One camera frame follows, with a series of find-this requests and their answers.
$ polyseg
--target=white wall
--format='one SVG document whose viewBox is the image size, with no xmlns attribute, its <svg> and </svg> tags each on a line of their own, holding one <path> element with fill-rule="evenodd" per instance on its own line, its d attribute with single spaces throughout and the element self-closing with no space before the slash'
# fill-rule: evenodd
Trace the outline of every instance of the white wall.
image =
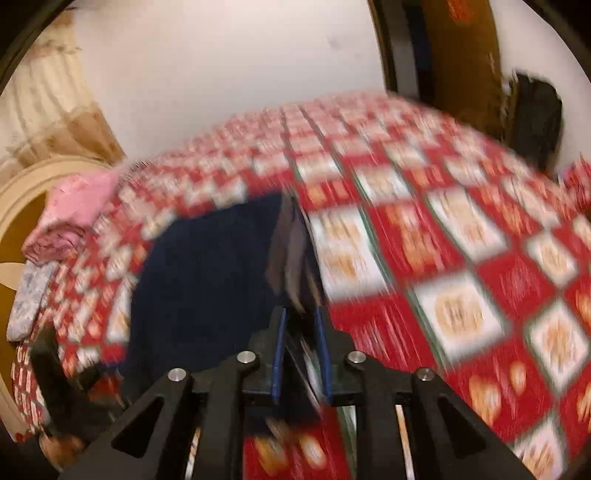
<svg viewBox="0 0 591 480">
<path fill-rule="evenodd" d="M 554 29 L 521 0 L 489 0 L 505 75 L 514 69 L 548 79 L 563 101 L 564 132 L 556 170 L 591 158 L 591 83 Z"/>
<path fill-rule="evenodd" d="M 233 113 L 384 89 L 366 0 L 82 0 L 87 81 L 130 157 Z"/>
</svg>

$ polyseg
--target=clothing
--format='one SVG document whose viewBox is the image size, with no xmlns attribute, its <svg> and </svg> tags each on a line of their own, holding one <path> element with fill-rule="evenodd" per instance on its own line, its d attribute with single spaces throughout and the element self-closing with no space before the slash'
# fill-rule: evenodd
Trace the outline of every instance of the clothing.
<svg viewBox="0 0 591 480">
<path fill-rule="evenodd" d="M 47 206 L 22 253 L 35 265 L 63 260 L 92 228 L 119 183 L 120 169 L 93 171 L 62 180 L 49 194 Z"/>
<path fill-rule="evenodd" d="M 31 334 L 47 283 L 56 265 L 56 262 L 49 262 L 38 267 L 31 261 L 25 264 L 8 319 L 6 339 L 9 342 L 20 342 Z"/>
<path fill-rule="evenodd" d="M 175 367 L 216 367 L 268 326 L 276 305 L 319 303 L 310 255 L 297 203 L 280 193 L 172 223 L 132 297 L 124 395 L 138 398 Z"/>
</svg>

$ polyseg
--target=metal screw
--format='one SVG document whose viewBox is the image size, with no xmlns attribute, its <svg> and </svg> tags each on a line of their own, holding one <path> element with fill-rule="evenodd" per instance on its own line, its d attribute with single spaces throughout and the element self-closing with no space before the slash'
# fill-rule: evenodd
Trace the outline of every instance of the metal screw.
<svg viewBox="0 0 591 480">
<path fill-rule="evenodd" d="M 184 380 L 187 376 L 187 372 L 182 368 L 173 368 L 170 372 L 168 372 L 168 379 L 172 380 L 173 382 L 180 382 Z"/>
<path fill-rule="evenodd" d="M 244 350 L 236 356 L 236 359 L 242 364 L 250 364 L 256 360 L 256 354 L 250 350 Z"/>
<path fill-rule="evenodd" d="M 347 355 L 347 359 L 349 359 L 349 362 L 353 364 L 362 364 L 363 362 L 365 362 L 367 357 L 365 356 L 365 353 L 360 352 L 358 350 L 353 350 L 352 352 L 349 352 L 349 355 Z"/>
<path fill-rule="evenodd" d="M 430 368 L 419 368 L 417 370 L 417 377 L 419 377 L 419 379 L 423 380 L 424 382 L 429 382 L 435 378 L 435 372 Z"/>
</svg>

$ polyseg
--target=curtain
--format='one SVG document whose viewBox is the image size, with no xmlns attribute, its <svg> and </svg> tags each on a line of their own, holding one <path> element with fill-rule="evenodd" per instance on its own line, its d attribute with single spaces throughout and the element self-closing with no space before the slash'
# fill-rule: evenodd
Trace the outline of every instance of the curtain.
<svg viewBox="0 0 591 480">
<path fill-rule="evenodd" d="M 0 96 L 0 188 L 52 154 L 107 164 L 124 157 L 78 58 L 72 11 L 37 38 Z"/>
</svg>

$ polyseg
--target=black bag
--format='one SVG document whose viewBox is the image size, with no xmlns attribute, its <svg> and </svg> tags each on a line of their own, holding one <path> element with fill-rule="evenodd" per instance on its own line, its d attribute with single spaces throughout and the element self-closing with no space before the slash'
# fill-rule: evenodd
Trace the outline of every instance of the black bag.
<svg viewBox="0 0 591 480">
<path fill-rule="evenodd" d="M 547 171 L 562 127 L 562 100 L 551 84 L 522 73 L 517 73 L 512 97 L 515 109 L 508 145 L 532 166 Z"/>
</svg>

